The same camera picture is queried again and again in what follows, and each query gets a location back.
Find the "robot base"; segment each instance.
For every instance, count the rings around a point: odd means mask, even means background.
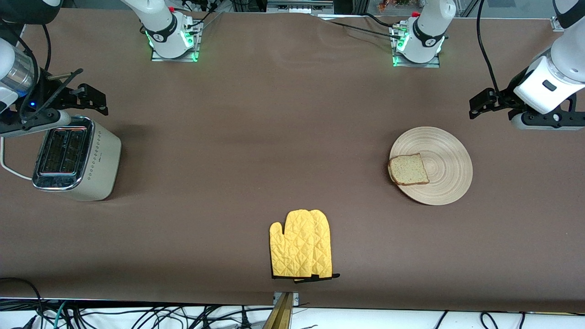
[[[191,28],[191,32],[193,33],[192,36],[187,37],[188,41],[193,42],[193,47],[187,50],[183,55],[179,57],[175,57],[173,59],[165,58],[159,55],[157,52],[152,50],[152,55],[150,56],[151,61],[181,61],[181,62],[191,62],[191,61],[198,61],[199,60],[199,49],[201,48],[201,35],[203,34],[203,26],[205,23],[200,23],[197,26]]]
[[[399,26],[403,26],[406,24],[406,21],[403,20],[400,22]],[[401,29],[401,28],[388,28],[388,30],[390,31],[390,35],[397,35],[400,36],[402,38],[404,38],[404,33],[405,30]],[[398,44],[403,42],[403,39],[390,39],[390,44],[392,46],[392,63],[393,66],[405,66],[405,67],[429,67],[429,68],[439,68],[441,65],[439,63],[439,55],[436,54],[435,57],[433,57],[432,60],[426,62],[426,63],[414,63],[409,61],[406,57],[404,57],[404,55],[402,53],[400,53],[397,48],[398,48]]]

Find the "white floor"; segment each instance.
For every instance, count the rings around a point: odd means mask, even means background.
[[[261,306],[250,306],[253,309]],[[127,310],[148,310],[148,309],[99,309],[87,310],[115,313]],[[185,311],[189,316],[196,317],[203,310],[203,307],[186,307]],[[240,306],[225,306],[211,314],[209,317],[219,317],[234,311],[241,310]],[[0,312],[0,329],[12,329],[25,325],[35,313],[33,311],[4,311]],[[247,312],[251,323],[261,323],[266,320],[270,311]],[[441,329],[482,329],[479,319],[480,313],[475,312],[449,312],[443,320]],[[90,324],[98,329],[130,329],[142,313],[130,313],[122,315],[89,315],[84,317]],[[401,311],[401,310],[352,310],[352,309],[306,309],[295,308],[292,317],[291,329],[307,329],[314,326],[314,329],[433,329],[442,315],[442,311]],[[514,313],[491,313],[499,329],[517,329],[521,315]],[[240,320],[240,315],[233,316]],[[156,318],[153,317],[142,329],[150,329],[154,326]],[[46,329],[52,325],[45,321]],[[187,328],[185,322],[182,324],[168,318],[161,322],[160,329]],[[238,326],[235,321],[219,321],[211,325],[214,329],[233,329]],[[39,328],[39,319],[35,321],[33,329]],[[584,316],[570,315],[548,315],[548,314],[527,314],[523,329],[582,329],[585,328]]]

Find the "metal cylinder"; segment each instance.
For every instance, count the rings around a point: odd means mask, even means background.
[[[27,94],[31,86],[35,83],[35,69],[33,60],[25,55],[18,48],[13,47],[14,62],[8,74],[0,80],[11,90],[14,90],[18,96],[22,97]]]

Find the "yellow oven mitt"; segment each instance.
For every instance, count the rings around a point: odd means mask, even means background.
[[[319,210],[295,210],[284,225],[270,226],[270,257],[273,277],[295,279],[296,283],[329,280],[331,232],[327,217]]]

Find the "round woven placemat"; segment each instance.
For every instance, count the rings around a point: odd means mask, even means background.
[[[444,205],[467,192],[473,178],[472,160],[455,136],[435,127],[410,129],[394,142],[390,158],[416,153],[422,156],[430,183],[398,185],[404,194],[420,203]]]

